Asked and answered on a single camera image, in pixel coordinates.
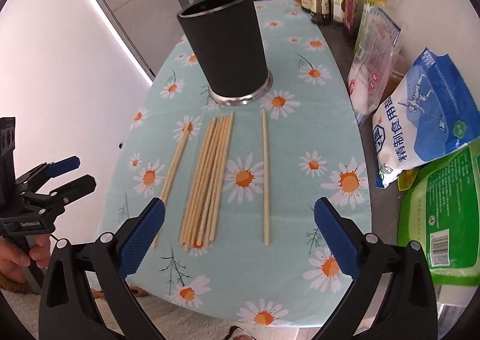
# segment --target green package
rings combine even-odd
[[[435,284],[480,284],[480,139],[418,171],[402,200],[398,244],[416,240]]]

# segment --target floral tablecloth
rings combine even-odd
[[[312,208],[327,196],[341,215],[370,231],[362,144],[340,72],[309,15],[293,0],[255,3],[274,77],[270,92],[246,106],[217,105],[183,37],[132,121],[99,231],[116,231],[160,195],[177,142],[188,130],[157,249],[150,248],[131,280],[206,315],[317,327],[351,279],[318,232]],[[268,113],[270,153],[268,246],[263,244],[262,107]],[[235,119],[217,236],[208,249],[184,252],[179,229],[207,123],[231,110]]]

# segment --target black cylindrical container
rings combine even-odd
[[[247,103],[270,88],[253,0],[201,0],[177,18],[205,73],[212,99],[229,105]]]

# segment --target blue textured pad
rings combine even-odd
[[[72,156],[68,159],[50,165],[45,170],[45,175],[50,178],[56,178],[64,173],[76,170],[78,167],[80,167],[80,159],[76,156]]]
[[[165,205],[158,199],[119,250],[118,274],[121,279],[137,272],[164,221]]]
[[[344,274],[355,280],[361,271],[359,252],[335,215],[321,199],[313,209],[315,223]]]

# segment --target beige carpet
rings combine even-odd
[[[40,296],[13,294],[4,290],[2,292],[21,322],[35,338],[38,338]],[[228,334],[232,325],[244,328],[257,340],[295,340],[297,338],[297,328],[261,327],[220,320],[176,306],[154,296],[141,297],[138,301],[167,340],[221,340]],[[106,301],[97,300],[97,306],[106,325],[112,330],[121,332]]]

